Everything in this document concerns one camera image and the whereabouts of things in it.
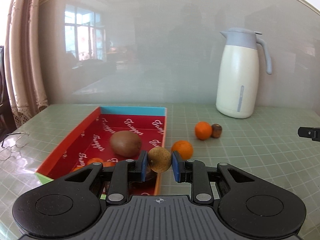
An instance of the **open box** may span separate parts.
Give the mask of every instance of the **open box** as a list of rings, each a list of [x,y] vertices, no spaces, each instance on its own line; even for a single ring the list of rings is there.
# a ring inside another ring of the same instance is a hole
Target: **open box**
[[[125,157],[113,153],[109,139],[117,131],[131,130],[142,140],[141,150],[164,147],[166,108],[140,106],[100,106],[77,125],[44,160],[37,176],[44,184],[85,166],[91,158],[118,162]],[[158,195],[160,174],[154,181],[139,183],[130,194]]]

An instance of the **gray handle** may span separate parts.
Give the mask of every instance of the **gray handle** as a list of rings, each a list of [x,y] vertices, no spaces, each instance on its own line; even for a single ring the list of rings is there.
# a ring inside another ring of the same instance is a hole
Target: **gray handle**
[[[267,45],[263,39],[257,38],[257,43],[259,43],[263,47],[264,56],[266,57],[266,65],[267,65],[267,74],[272,74],[272,63],[269,51],[267,49]]]

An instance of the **silver screw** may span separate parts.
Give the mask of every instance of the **silver screw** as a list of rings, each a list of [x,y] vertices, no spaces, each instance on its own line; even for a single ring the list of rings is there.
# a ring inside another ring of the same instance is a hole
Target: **silver screw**
[[[201,193],[196,195],[196,199],[199,201],[209,201],[211,199],[211,196],[207,193]]]
[[[120,201],[123,200],[124,196],[122,194],[119,193],[113,193],[111,195],[109,195],[108,199],[110,201]]]

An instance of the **beige curtain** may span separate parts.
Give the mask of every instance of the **beige curtain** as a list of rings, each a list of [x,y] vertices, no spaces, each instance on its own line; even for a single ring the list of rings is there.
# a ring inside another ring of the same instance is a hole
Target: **beige curtain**
[[[17,127],[48,106],[38,51],[39,0],[12,0],[4,52],[5,77]]]

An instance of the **gray glossy wall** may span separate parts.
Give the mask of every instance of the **gray glossy wall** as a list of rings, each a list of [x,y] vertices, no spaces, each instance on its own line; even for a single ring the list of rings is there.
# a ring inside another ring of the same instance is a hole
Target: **gray glossy wall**
[[[103,15],[117,48],[116,71],[76,67],[65,52],[66,4]],[[40,6],[39,44],[50,103],[192,102],[214,104],[225,38],[262,32],[257,105],[320,113],[320,16],[297,0],[49,0]]]

